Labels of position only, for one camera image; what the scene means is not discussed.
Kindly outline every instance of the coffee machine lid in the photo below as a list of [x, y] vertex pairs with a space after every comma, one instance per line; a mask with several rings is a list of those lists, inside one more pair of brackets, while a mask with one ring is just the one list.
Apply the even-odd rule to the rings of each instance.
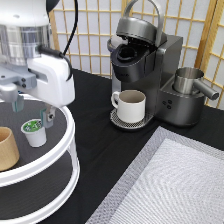
[[127, 5], [124, 11], [124, 15], [118, 23], [116, 33], [118, 36], [140, 39], [155, 45], [156, 47], [159, 47], [161, 44], [167, 41], [167, 35], [162, 31], [164, 21], [164, 13], [162, 8], [156, 0], [148, 0], [154, 5], [158, 13], [158, 27], [156, 28], [147, 21], [129, 17], [130, 10], [137, 1], [138, 0], [132, 0]]

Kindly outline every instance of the coffee pod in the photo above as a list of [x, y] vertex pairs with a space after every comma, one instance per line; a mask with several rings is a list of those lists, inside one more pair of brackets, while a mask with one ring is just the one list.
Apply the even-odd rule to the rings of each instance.
[[33, 119], [24, 123], [21, 131], [25, 134], [31, 147], [40, 147], [47, 141], [45, 128], [40, 119]]
[[12, 130], [0, 127], [0, 171], [14, 166], [19, 160], [19, 151]]

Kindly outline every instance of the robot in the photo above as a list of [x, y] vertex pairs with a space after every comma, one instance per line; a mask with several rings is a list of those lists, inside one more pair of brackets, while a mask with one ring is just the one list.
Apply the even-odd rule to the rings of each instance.
[[15, 112], [24, 107], [18, 91], [45, 102], [41, 119], [46, 128], [53, 125], [56, 108], [75, 99], [72, 67], [65, 57], [70, 42], [64, 53], [49, 48], [48, 12], [58, 2], [0, 0], [0, 99], [12, 103]]

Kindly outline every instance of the gray mat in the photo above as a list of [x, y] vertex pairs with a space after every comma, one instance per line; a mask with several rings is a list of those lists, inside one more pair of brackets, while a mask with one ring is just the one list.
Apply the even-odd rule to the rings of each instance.
[[165, 139], [109, 224], [222, 224], [224, 161]]
[[64, 114], [57, 110], [54, 126], [46, 129], [46, 144], [39, 148], [32, 148], [29, 145], [25, 135], [20, 130], [21, 126], [28, 120], [40, 119], [40, 110], [43, 108], [43, 102], [26, 100], [24, 110], [14, 113], [10, 103], [0, 103], [0, 126], [12, 129], [20, 153], [18, 163], [12, 169], [24, 166], [45, 155], [63, 138], [67, 122]]
[[166, 138], [224, 160], [224, 153], [222, 151], [159, 127], [87, 221], [87, 224], [109, 223], [111, 217], [114, 215], [125, 196]]

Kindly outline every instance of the black table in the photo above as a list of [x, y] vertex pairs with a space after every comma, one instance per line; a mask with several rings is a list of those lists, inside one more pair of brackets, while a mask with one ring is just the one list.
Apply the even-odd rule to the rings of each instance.
[[205, 106], [200, 122], [191, 128], [154, 120], [127, 133], [109, 119], [111, 80], [78, 70], [74, 74], [76, 100], [68, 107], [76, 123], [80, 179], [69, 200], [41, 223], [85, 223], [159, 126], [224, 150], [224, 111]]

